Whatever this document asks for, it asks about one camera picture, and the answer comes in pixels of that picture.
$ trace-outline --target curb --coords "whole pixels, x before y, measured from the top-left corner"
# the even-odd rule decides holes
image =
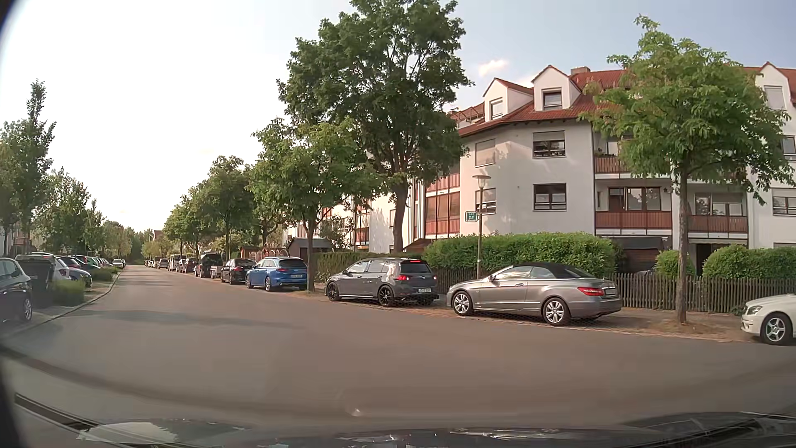
[[[41,322],[37,322],[36,324],[30,324],[30,325],[26,325],[25,327],[21,327],[21,328],[15,328],[14,330],[12,330],[12,331],[10,331],[10,332],[8,332],[8,333],[6,333],[6,334],[4,334],[4,335],[0,336],[0,339],[5,339],[5,338],[9,338],[9,337],[11,337],[11,336],[16,336],[17,334],[19,334],[19,333],[21,333],[21,332],[24,332],[24,331],[26,331],[26,330],[30,330],[31,328],[36,328],[36,327],[38,327],[39,325],[46,324],[47,322],[50,322],[51,320],[55,320],[55,319],[57,319],[57,318],[59,318],[59,317],[66,316],[67,314],[69,314],[69,313],[71,313],[71,312],[74,312],[74,311],[76,311],[76,310],[78,310],[78,309],[81,309],[81,308],[83,308],[83,307],[84,307],[84,306],[86,306],[86,305],[90,305],[90,304],[92,304],[92,303],[94,303],[94,302],[98,301],[99,299],[101,299],[101,298],[105,297],[105,296],[106,296],[106,295],[107,295],[107,294],[108,294],[110,291],[112,291],[112,290],[113,290],[113,287],[116,285],[116,282],[119,280],[119,277],[121,277],[121,275],[122,275],[121,273],[117,274],[117,275],[116,275],[116,278],[114,278],[114,279],[113,279],[113,282],[111,283],[111,287],[110,287],[110,288],[108,288],[108,289],[107,289],[107,291],[105,291],[104,293],[100,294],[99,296],[97,296],[97,297],[94,297],[93,299],[91,299],[91,300],[89,300],[89,301],[85,301],[84,303],[82,303],[82,304],[80,304],[80,305],[77,305],[76,307],[74,307],[74,308],[72,308],[72,309],[68,310],[67,312],[63,312],[63,313],[61,313],[61,314],[58,314],[58,315],[56,315],[56,316],[50,316],[50,317],[48,317],[46,320],[43,320],[43,321],[41,321]]]

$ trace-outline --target tree trunk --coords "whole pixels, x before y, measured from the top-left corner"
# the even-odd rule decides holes
[[[680,176],[680,257],[677,269],[677,290],[674,296],[674,312],[677,315],[677,322],[685,323],[685,290],[688,280],[689,265],[689,180],[681,172]]]
[[[315,291],[315,265],[313,264],[312,243],[315,239],[315,220],[305,224],[304,230],[306,230],[306,290],[313,293]]]
[[[392,252],[404,252],[404,215],[409,185],[406,183],[396,185],[392,188],[392,193],[396,196],[396,215],[392,222]]]

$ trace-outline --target car hood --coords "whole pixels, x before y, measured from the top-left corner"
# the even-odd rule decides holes
[[[746,305],[747,306],[770,305],[782,302],[796,302],[796,294],[780,294],[778,296],[762,297],[759,299],[754,299],[753,301],[748,301]]]

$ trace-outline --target black car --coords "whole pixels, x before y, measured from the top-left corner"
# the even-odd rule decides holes
[[[0,258],[0,320],[33,317],[30,277],[15,260]]]
[[[246,281],[246,273],[250,269],[254,269],[254,265],[255,262],[251,258],[233,258],[227,261],[220,273],[221,283],[225,281],[228,281],[230,285],[244,283]]]

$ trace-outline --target cloud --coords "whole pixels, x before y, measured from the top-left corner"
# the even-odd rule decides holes
[[[487,73],[497,72],[503,67],[506,67],[508,64],[509,62],[506,59],[493,59],[486,64],[481,64],[478,66],[478,75],[480,77],[484,77]]]

